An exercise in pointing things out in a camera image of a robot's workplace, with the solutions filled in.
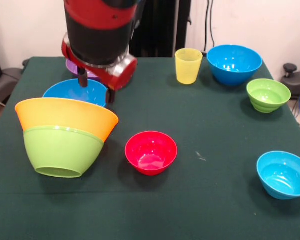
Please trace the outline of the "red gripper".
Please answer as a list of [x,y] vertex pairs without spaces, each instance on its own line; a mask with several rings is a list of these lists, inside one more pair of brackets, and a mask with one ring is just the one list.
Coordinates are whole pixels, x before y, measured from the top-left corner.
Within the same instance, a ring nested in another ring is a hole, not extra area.
[[99,77],[101,83],[108,87],[105,97],[107,104],[115,102],[116,91],[129,83],[138,64],[137,58],[130,54],[129,48],[126,48],[122,55],[108,65],[85,62],[74,54],[67,33],[63,37],[61,50],[65,58],[77,66],[78,82],[81,87],[86,88],[88,86],[88,72]]

